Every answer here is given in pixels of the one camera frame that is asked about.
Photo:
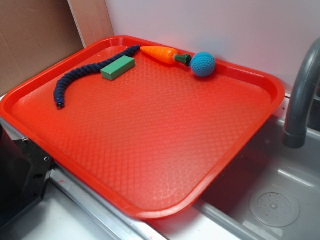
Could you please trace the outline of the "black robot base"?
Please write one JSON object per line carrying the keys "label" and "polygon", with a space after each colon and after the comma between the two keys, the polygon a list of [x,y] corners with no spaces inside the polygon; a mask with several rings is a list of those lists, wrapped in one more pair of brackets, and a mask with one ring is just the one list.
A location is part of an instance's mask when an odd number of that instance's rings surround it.
{"label": "black robot base", "polygon": [[13,140],[0,127],[0,228],[39,204],[52,157],[30,139]]}

